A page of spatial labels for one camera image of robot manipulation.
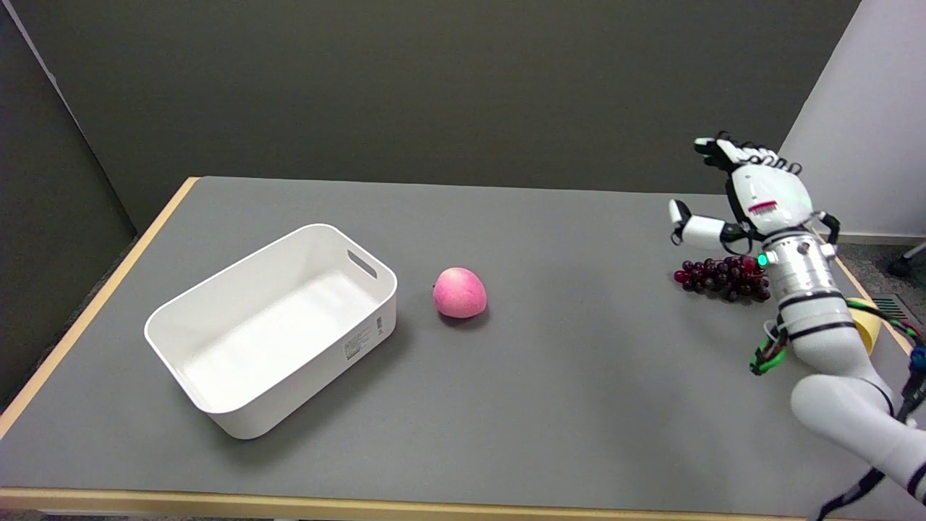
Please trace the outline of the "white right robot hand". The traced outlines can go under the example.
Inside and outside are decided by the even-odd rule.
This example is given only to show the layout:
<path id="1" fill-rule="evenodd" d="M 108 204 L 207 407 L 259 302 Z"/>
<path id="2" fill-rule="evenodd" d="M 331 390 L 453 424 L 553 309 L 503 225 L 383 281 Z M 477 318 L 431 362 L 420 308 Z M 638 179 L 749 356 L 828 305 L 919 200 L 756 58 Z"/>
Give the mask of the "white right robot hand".
<path id="1" fill-rule="evenodd" d="M 735 140 L 725 131 L 695 139 L 692 148 L 705 165 L 727 175 L 725 190 L 734 221 L 694 214 L 684 202 L 671 199 L 671 241 L 676 246 L 687 243 L 728 252 L 734 242 L 767 243 L 778 235 L 806 231 L 816 220 L 830 230 L 825 254 L 836 254 L 840 221 L 814 207 L 799 177 L 800 163 L 787 161 L 767 146 Z"/>

